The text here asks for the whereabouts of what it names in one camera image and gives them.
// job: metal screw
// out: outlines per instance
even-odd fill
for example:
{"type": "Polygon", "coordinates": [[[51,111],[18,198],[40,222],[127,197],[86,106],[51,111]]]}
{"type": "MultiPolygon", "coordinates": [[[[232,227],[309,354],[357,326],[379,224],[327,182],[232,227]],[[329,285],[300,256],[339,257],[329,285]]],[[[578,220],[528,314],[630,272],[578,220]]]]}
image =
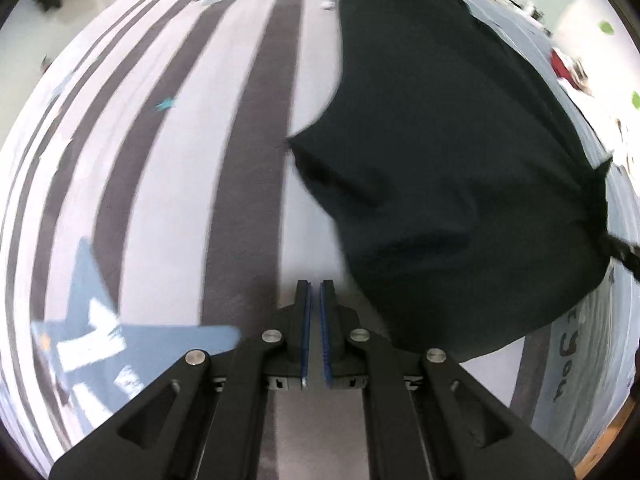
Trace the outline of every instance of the metal screw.
{"type": "Polygon", "coordinates": [[[187,352],[187,355],[185,355],[184,359],[191,366],[196,366],[201,365],[204,362],[205,357],[206,355],[204,355],[204,352],[202,350],[191,350],[190,352],[187,352]]]}
{"type": "Polygon", "coordinates": [[[443,363],[447,355],[439,348],[430,348],[427,350],[427,361],[431,363],[443,363]]]}
{"type": "Polygon", "coordinates": [[[351,340],[356,343],[364,343],[369,340],[369,330],[365,328],[356,328],[355,330],[351,330],[350,334],[351,340]]]}
{"type": "Polygon", "coordinates": [[[280,330],[271,328],[269,330],[265,330],[264,332],[262,332],[262,340],[265,343],[277,343],[281,339],[282,339],[282,333],[280,332],[280,330]]]}

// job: green object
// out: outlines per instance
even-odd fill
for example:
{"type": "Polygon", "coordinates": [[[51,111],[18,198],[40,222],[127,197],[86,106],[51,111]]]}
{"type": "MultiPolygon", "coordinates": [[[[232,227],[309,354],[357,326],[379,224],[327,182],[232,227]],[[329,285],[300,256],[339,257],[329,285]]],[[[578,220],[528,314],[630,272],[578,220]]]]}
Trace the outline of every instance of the green object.
{"type": "Polygon", "coordinates": [[[613,27],[611,27],[611,24],[609,22],[606,22],[603,20],[600,22],[599,27],[600,27],[600,30],[605,34],[609,34],[610,36],[613,36],[614,34],[613,27]]]}

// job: wooden floor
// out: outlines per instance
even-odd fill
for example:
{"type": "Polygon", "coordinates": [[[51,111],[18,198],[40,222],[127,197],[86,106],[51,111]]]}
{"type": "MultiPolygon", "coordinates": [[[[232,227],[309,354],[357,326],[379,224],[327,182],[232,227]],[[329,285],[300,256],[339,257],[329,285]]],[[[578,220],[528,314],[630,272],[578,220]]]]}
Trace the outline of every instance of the wooden floor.
{"type": "Polygon", "coordinates": [[[625,422],[629,418],[631,410],[635,405],[636,402],[630,397],[626,400],[622,409],[620,409],[616,415],[616,418],[613,419],[613,422],[605,430],[600,439],[593,445],[587,453],[587,456],[585,456],[576,466],[575,475],[577,480],[582,480],[587,476],[587,473],[591,471],[591,469],[598,463],[598,460],[603,457],[604,453],[609,449],[609,446],[611,446],[618,436],[622,426],[625,425],[625,422]]]}

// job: blue star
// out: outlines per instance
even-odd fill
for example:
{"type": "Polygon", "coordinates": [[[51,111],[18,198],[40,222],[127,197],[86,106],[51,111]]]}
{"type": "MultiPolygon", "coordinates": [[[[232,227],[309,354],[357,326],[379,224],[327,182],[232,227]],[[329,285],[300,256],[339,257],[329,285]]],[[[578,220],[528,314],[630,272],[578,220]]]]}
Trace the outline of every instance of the blue star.
{"type": "Polygon", "coordinates": [[[162,101],[160,104],[157,104],[155,108],[156,110],[164,111],[169,108],[173,108],[174,105],[175,105],[175,99],[168,97],[167,99],[162,101]]]}
{"type": "Polygon", "coordinates": [[[240,337],[233,326],[120,323],[86,238],[78,245],[66,319],[32,322],[31,330],[85,434],[181,355],[193,348],[225,352],[240,337]]]}

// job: red object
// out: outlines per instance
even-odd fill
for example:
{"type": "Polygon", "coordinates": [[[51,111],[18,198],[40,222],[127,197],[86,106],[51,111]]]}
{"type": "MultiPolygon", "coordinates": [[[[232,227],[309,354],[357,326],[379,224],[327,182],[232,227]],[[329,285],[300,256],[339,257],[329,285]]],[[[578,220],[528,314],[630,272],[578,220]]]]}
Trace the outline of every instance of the red object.
{"type": "Polygon", "coordinates": [[[572,87],[576,90],[580,89],[578,83],[574,79],[574,76],[571,75],[570,70],[565,66],[564,62],[560,59],[560,56],[558,56],[558,53],[554,49],[551,49],[551,67],[554,69],[554,72],[558,77],[564,77],[569,83],[571,83],[572,87]]]}

